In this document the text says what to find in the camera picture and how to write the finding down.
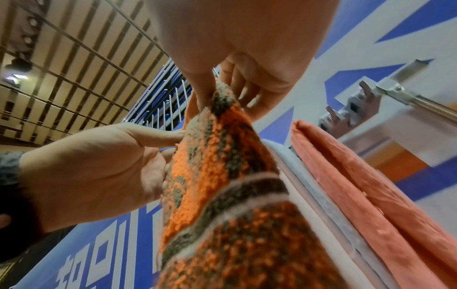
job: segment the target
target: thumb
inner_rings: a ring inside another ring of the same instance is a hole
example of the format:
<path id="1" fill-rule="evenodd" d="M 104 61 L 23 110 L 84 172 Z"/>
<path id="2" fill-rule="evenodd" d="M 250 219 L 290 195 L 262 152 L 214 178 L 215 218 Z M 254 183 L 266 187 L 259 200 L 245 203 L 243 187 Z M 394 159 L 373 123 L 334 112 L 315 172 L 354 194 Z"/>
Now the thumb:
<path id="1" fill-rule="evenodd" d="M 184 130 L 163 131 L 133 123 L 120 123 L 116 126 L 133 137 L 141 146 L 151 148 L 172 147 L 182 141 L 185 133 Z"/>

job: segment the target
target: pink fabric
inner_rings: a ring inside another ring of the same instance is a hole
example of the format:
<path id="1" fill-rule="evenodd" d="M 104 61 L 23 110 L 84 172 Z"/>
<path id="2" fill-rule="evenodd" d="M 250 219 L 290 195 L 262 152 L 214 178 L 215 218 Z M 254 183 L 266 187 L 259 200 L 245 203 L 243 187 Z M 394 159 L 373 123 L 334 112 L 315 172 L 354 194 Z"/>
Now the pink fabric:
<path id="1" fill-rule="evenodd" d="M 457 242 L 354 152 L 317 126 L 292 124 L 292 144 L 402 288 L 457 288 Z"/>

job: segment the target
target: sleeve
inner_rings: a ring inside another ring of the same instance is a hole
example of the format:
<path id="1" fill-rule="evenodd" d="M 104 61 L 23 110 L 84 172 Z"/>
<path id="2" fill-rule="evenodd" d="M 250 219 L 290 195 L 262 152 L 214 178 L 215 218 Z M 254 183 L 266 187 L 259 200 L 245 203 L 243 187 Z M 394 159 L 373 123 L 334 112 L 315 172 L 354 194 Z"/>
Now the sleeve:
<path id="1" fill-rule="evenodd" d="M 22 154 L 0 154 L 0 215 L 6 215 L 10 220 L 0 229 L 0 262 L 17 257 L 44 236 L 36 210 L 20 186 Z"/>

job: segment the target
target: ceiling grid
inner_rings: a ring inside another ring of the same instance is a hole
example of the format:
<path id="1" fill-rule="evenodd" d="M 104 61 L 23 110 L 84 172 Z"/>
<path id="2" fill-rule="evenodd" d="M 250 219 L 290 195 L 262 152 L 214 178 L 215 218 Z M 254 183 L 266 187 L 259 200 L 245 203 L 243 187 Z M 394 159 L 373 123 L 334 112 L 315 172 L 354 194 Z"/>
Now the ceiling grid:
<path id="1" fill-rule="evenodd" d="M 20 87 L 0 82 L 0 133 L 42 145 L 122 121 L 168 56 L 156 46 L 142 0 L 30 1 L 0 11 L 1 77 L 16 57 L 12 39 L 28 16 L 42 24 Z"/>

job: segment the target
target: orange knitted fabric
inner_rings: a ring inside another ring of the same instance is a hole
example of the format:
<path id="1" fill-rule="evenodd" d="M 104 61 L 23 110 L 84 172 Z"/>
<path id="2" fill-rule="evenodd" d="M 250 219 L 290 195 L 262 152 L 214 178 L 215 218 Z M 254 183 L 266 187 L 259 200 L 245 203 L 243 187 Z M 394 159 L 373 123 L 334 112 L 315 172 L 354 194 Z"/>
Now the orange knitted fabric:
<path id="1" fill-rule="evenodd" d="M 162 206 L 159 288 L 347 288 L 222 82 L 186 126 Z"/>

